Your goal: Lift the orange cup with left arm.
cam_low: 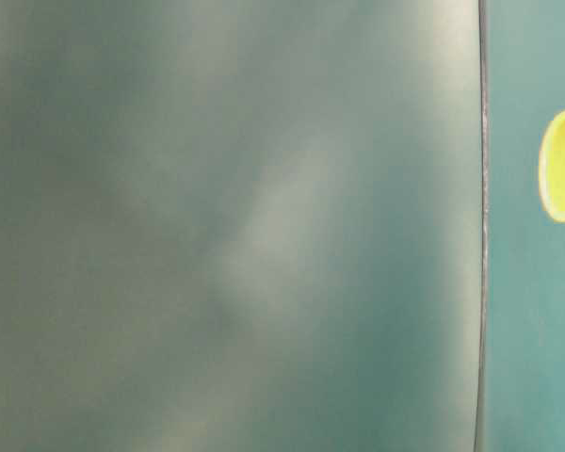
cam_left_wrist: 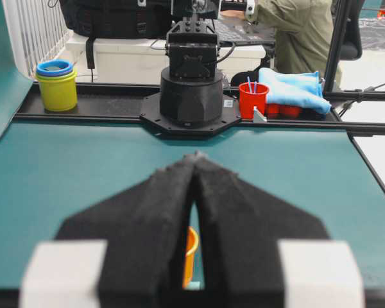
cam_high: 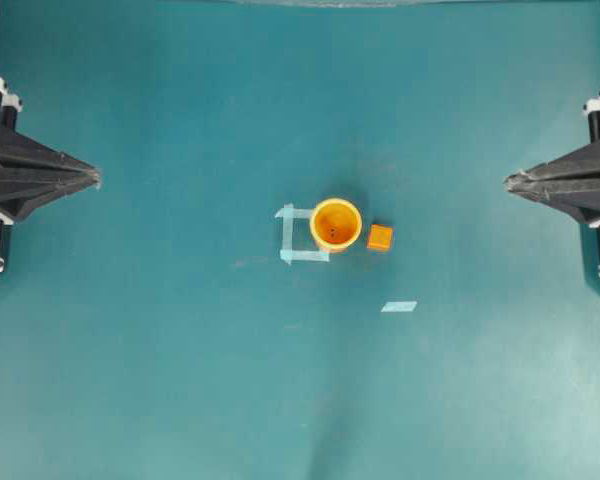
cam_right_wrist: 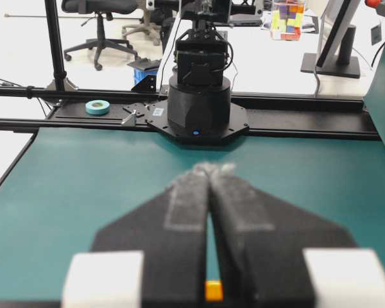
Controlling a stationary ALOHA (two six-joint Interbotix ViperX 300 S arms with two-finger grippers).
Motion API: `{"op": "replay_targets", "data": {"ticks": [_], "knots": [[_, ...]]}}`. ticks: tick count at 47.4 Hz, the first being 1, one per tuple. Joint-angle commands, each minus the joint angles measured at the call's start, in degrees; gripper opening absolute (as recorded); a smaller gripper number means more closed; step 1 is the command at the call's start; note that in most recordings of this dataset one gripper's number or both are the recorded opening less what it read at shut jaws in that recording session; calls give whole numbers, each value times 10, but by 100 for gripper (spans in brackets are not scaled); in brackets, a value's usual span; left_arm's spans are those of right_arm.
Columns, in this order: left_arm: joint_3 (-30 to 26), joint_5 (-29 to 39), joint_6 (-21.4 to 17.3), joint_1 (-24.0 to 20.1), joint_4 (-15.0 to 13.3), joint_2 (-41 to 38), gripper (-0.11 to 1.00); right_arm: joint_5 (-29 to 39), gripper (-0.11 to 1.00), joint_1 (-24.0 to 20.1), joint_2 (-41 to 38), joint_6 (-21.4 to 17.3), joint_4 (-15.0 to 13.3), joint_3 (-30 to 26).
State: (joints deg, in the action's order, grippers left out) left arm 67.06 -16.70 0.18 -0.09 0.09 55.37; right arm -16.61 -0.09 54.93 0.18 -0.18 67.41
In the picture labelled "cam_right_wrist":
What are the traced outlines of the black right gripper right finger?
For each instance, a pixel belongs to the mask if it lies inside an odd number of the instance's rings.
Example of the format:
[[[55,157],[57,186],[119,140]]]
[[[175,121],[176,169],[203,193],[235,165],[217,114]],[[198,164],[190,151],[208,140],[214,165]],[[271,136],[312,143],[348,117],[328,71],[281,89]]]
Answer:
[[[243,307],[385,307],[385,269],[347,228],[209,171],[225,291]]]

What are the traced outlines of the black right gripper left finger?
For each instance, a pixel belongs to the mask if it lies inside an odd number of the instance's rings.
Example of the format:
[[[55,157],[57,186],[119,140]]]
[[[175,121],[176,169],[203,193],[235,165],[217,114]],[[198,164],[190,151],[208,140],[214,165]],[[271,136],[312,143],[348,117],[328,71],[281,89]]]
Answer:
[[[100,228],[71,260],[62,307],[202,306],[208,200],[208,174],[196,166]]]

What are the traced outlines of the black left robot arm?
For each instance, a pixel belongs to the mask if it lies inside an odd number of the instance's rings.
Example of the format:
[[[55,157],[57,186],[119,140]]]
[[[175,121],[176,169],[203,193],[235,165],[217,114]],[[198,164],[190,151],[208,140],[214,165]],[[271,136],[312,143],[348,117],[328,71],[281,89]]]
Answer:
[[[215,29],[228,22],[231,1],[181,1],[180,18],[192,26],[175,40],[176,72],[167,99],[151,106],[146,123],[180,142],[223,143],[249,129],[246,109],[232,103],[224,77],[232,45]]]

